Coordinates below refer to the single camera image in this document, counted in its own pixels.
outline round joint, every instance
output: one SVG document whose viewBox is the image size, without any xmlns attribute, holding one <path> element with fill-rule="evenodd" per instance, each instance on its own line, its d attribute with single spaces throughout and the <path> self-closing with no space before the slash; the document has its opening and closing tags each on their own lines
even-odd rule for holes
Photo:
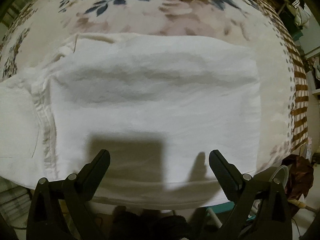
<svg viewBox="0 0 320 240">
<path fill-rule="evenodd" d="M 277 179 L 277 178 L 274 178 L 273 182 L 276 183 L 276 184 L 281 184 L 281 181 L 279 179 Z"/>
<path fill-rule="evenodd" d="M 250 174 L 247 174 L 247 173 L 243 174 L 243 175 L 242 175 L 242 178 L 244 178 L 245 180 L 250 180 L 250 179 L 252 179 L 251 175 L 250 175 Z"/>
<path fill-rule="evenodd" d="M 74 174 L 74 173 L 72 173 L 72 174 L 70 174 L 69 176 L 68 176 L 68 179 L 69 180 L 75 180 L 77 178 L 77 174 Z"/>
<path fill-rule="evenodd" d="M 39 184 L 44 184 L 47 181 L 46 178 L 41 178 L 39 179 Z"/>
</svg>

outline maroon cloth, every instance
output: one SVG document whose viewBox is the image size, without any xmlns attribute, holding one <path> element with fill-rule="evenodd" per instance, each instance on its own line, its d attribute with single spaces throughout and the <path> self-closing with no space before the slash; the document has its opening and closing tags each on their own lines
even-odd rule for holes
<svg viewBox="0 0 320 240">
<path fill-rule="evenodd" d="M 313 185 L 313 167 L 309 160 L 302 156 L 291 154 L 282 161 L 282 165 L 289 166 L 289 177 L 284 192 L 288 199 L 299 199 L 303 194 L 304 197 L 308 195 L 309 189 Z M 299 208 L 289 203 L 291 216 L 293 217 Z"/>
</svg>

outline floral blanket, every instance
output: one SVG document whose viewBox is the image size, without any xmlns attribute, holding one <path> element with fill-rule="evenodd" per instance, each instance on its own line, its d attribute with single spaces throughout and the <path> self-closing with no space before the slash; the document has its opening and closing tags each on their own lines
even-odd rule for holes
<svg viewBox="0 0 320 240">
<path fill-rule="evenodd" d="M 201 35 L 249 46 L 261 79 L 257 170 L 307 141 L 302 61 L 266 0 L 32 0 L 0 45 L 0 79 L 37 66 L 70 35 L 88 32 Z"/>
</svg>

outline checkered fabric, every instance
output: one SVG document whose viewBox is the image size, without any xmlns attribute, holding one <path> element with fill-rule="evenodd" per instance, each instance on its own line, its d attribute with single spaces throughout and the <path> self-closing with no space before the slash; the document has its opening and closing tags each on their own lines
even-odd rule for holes
<svg viewBox="0 0 320 240">
<path fill-rule="evenodd" d="M 27 213 L 30 204 L 26 188 L 0 177 L 0 213 L 7 223 Z"/>
<path fill-rule="evenodd" d="M 308 140 L 308 126 L 307 126 L 307 107 L 308 107 L 308 86 L 306 80 L 306 73 L 303 68 L 303 63 L 300 54 L 293 43 L 293 40 L 282 23 L 280 17 L 275 10 L 268 4 L 267 0 L 257 0 L 261 12 L 270 18 L 275 31 L 278 33 L 279 38 L 283 40 L 284 46 L 286 46 L 288 53 L 284 50 L 287 56 L 287 63 L 290 63 L 292 67 L 288 67 L 289 72 L 294 72 L 295 88 L 291 87 L 292 98 L 295 99 L 295 105 L 291 106 L 291 123 L 294 122 L 292 129 L 292 144 L 291 151 L 296 150 Z"/>
</svg>

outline gray plaid cloth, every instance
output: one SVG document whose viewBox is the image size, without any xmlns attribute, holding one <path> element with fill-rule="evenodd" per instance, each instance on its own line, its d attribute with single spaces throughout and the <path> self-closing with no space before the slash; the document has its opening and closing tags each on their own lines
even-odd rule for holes
<svg viewBox="0 0 320 240">
<path fill-rule="evenodd" d="M 0 177 L 0 213 L 7 223 L 27 213 L 30 204 L 26 188 Z"/>
</svg>

